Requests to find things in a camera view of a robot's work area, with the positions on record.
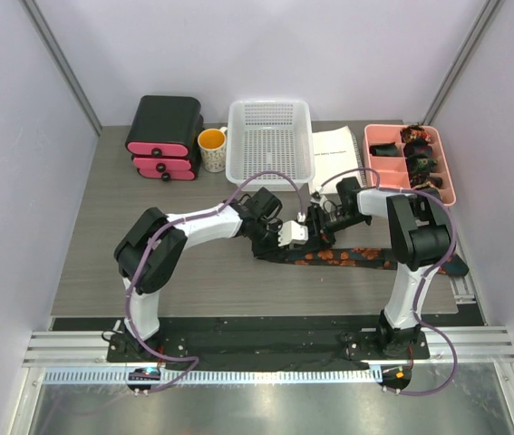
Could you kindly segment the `black orange floral tie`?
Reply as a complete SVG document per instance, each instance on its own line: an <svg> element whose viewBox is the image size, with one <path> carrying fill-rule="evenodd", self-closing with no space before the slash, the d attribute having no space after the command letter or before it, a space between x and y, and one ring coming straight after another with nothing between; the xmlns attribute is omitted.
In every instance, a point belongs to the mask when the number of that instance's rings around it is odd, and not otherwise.
<svg viewBox="0 0 514 435"><path fill-rule="evenodd" d="M410 261L406 265L419 265L428 268L431 265L435 265L444 254L446 254L446 249L442 250L441 256L435 256L434 258L420 258L414 254L409 258ZM299 250L288 249L285 261L267 262L299 266L363 267L390 271L395 271L398 267L398 257L393 249L369 247L328 248L305 253ZM470 268L466 262L457 254L452 254L436 273L452 277L464 277L469 272Z"/></svg>

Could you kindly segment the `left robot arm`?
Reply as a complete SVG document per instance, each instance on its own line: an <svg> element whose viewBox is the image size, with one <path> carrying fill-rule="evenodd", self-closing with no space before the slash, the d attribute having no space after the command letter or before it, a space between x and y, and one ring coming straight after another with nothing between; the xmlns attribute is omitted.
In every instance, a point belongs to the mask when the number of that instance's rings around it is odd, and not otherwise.
<svg viewBox="0 0 514 435"><path fill-rule="evenodd" d="M213 240L248 238L254 247L279 249L281 200L266 188L229 198L193 213L165 214L149 208L115 248L125 287L123 341L139 361L160 355L160 290L171 279L184 251Z"/></svg>

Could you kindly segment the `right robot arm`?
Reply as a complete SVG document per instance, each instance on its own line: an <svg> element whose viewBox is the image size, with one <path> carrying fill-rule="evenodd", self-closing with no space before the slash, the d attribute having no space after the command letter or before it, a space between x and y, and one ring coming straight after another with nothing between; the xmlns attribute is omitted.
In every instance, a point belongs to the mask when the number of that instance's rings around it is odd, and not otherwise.
<svg viewBox="0 0 514 435"><path fill-rule="evenodd" d="M362 188L354 177L337 184L339 204L318 189L307 224L313 246L304 260L320 266L375 266L396 272L393 291L370 332L343 333L351 360L427 358L422 306L432 278L454 253L456 232L448 209L424 190ZM387 221L390 248L337 249L337 232L373 218Z"/></svg>

